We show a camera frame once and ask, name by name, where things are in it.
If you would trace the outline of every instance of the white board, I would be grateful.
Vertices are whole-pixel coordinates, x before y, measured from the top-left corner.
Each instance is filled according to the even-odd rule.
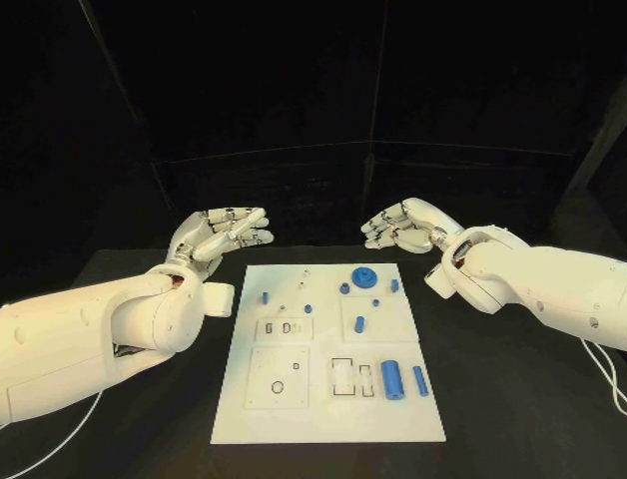
[[[369,289],[350,280],[360,266],[378,276]],[[343,282],[349,294],[340,293]],[[353,330],[357,316],[362,333]],[[399,400],[385,398],[386,360],[399,365]],[[418,393],[412,366],[421,367],[427,396]],[[444,440],[396,265],[249,266],[212,443]]]

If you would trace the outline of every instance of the robotic arm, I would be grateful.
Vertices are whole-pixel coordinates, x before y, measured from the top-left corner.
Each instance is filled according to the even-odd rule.
[[[235,288],[204,282],[222,254],[272,242],[261,208],[193,213],[166,263],[138,276],[0,309],[0,424],[40,416],[189,348],[203,316],[232,314]]]
[[[442,251],[425,283],[448,299],[457,292],[481,312],[522,304],[539,321],[627,351],[627,263],[556,247],[532,247],[506,229],[467,230],[415,198],[360,227],[365,246]]]

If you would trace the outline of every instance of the black tabletop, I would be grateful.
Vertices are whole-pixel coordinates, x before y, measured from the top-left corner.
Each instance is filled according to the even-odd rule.
[[[142,273],[164,254],[101,250],[75,285]],[[236,287],[233,316],[207,318],[190,349],[105,391],[79,434],[23,477],[627,478],[627,418],[580,340],[518,305],[487,315],[441,299],[422,282],[437,261],[396,248],[230,252],[212,280]],[[398,263],[447,442],[210,445],[246,265],[337,262]],[[56,447],[90,403],[0,431],[0,478]]]

